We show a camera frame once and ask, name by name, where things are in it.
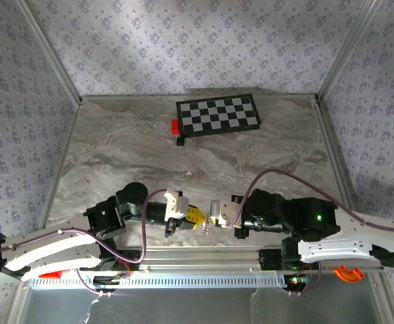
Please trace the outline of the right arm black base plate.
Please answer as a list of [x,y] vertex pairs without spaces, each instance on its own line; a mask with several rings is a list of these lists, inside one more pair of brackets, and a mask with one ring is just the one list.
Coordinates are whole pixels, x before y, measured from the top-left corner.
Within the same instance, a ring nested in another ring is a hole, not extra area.
[[258,251],[260,269],[268,270],[318,270],[318,263],[303,263],[301,261],[284,261],[280,249],[263,248]]

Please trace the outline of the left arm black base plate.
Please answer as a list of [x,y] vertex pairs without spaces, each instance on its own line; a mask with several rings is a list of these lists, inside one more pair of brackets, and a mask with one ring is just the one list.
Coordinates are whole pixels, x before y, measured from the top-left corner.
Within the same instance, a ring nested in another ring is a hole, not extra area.
[[[140,258],[141,252],[139,250],[120,250],[119,254],[122,254],[128,259],[137,260]],[[130,263],[128,261],[117,259],[113,266],[113,270],[126,271],[129,273],[131,271],[137,271],[139,269],[139,265],[139,263]]]

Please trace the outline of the small circuit board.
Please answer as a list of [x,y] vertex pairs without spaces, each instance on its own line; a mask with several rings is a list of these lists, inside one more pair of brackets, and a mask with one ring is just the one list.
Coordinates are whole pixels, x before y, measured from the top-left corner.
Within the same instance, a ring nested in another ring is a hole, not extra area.
[[291,289],[305,287],[310,282],[310,278],[305,275],[285,275],[285,283]]

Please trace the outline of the black grey checkerboard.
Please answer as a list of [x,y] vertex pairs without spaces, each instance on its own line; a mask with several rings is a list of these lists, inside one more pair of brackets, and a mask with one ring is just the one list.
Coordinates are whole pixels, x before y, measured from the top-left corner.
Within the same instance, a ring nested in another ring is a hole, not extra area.
[[179,133],[184,138],[259,129],[251,94],[176,102]]

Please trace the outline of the orange curved plastic part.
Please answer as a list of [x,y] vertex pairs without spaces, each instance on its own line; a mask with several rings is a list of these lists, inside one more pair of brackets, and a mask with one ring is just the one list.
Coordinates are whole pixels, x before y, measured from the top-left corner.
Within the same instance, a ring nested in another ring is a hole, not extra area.
[[348,283],[358,282],[365,278],[365,274],[359,268],[348,269],[345,265],[340,265],[334,273],[339,279]]

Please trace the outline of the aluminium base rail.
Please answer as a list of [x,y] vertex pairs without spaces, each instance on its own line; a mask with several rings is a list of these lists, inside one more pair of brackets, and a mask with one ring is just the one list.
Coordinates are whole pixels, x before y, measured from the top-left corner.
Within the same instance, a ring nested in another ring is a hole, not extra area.
[[[246,273],[260,271],[258,251],[263,248],[280,249],[274,246],[151,246],[139,264],[137,271],[131,273]],[[115,271],[113,266],[118,259],[103,252],[96,244],[75,246],[52,253],[49,248],[18,248],[9,256],[3,257],[6,267],[20,271],[23,279],[38,277],[54,271],[79,269],[94,272],[96,275],[125,273]]]

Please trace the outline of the small green clear object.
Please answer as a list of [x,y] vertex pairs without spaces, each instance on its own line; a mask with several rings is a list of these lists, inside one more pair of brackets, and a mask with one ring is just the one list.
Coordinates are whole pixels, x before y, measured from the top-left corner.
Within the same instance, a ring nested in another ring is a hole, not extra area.
[[204,223],[202,224],[203,246],[206,246],[206,240],[208,238],[210,230],[214,227],[213,224],[207,222],[208,217],[208,215],[205,217]]

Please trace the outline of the aluminium frame post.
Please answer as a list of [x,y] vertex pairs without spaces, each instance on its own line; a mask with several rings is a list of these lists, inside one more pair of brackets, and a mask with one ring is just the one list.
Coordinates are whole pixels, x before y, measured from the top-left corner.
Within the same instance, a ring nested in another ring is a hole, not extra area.
[[39,45],[46,60],[49,62],[49,65],[52,67],[55,75],[57,76],[68,97],[75,105],[79,106],[82,98],[76,87],[74,86],[72,78],[69,76],[66,68],[62,64],[58,53],[54,49],[53,44],[49,40],[49,37],[43,30],[40,20],[36,17],[36,14],[26,0],[12,1],[16,5],[20,13],[23,15],[24,20],[26,21],[29,29],[34,35],[35,41]]
[[362,0],[359,10],[316,93],[317,103],[323,102],[329,95],[382,2],[383,0]]

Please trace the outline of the grey metal sheet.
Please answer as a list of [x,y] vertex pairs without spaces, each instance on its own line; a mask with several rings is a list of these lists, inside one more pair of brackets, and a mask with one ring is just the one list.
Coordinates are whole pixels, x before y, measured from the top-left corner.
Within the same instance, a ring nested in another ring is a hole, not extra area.
[[368,286],[301,296],[282,289],[129,290],[97,297],[83,290],[32,290],[11,324],[391,324]]

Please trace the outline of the aluminium table side rail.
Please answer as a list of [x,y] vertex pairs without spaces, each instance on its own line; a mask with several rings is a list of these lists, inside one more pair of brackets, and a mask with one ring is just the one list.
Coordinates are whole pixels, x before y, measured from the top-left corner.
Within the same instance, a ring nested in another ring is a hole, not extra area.
[[75,106],[75,109],[74,109],[74,112],[72,115],[72,120],[70,122],[68,131],[67,131],[67,135],[65,137],[65,141],[64,141],[63,146],[61,148],[61,154],[59,156],[59,160],[55,165],[55,173],[53,176],[52,183],[49,186],[49,191],[47,192],[47,198],[46,198],[42,213],[40,214],[40,216],[38,218],[36,218],[36,223],[30,228],[31,233],[35,232],[36,230],[45,229],[47,221],[49,220],[49,215],[51,213],[51,209],[52,209],[52,206],[53,206],[53,203],[55,200],[55,196],[57,193],[57,189],[58,189],[61,175],[62,175],[62,172],[64,169],[64,165],[65,165],[65,159],[67,157],[67,152],[69,149],[69,145],[70,145],[70,142],[72,139],[72,134],[74,132],[76,120],[77,120],[81,106],[82,106],[82,101],[80,101]]
[[335,176],[338,197],[332,194],[323,194],[333,206],[333,216],[335,227],[338,229],[333,235],[323,239],[325,244],[339,244],[342,246],[352,246],[354,248],[372,248],[372,243],[376,239],[374,236],[376,229],[371,227],[369,222],[371,216],[360,214],[354,211],[353,192],[351,182],[343,172],[345,165],[342,156],[336,150],[336,136],[331,134],[329,114],[318,104],[316,98],[310,99],[312,108],[316,115],[318,127],[320,128],[324,144],[329,156],[329,163]]

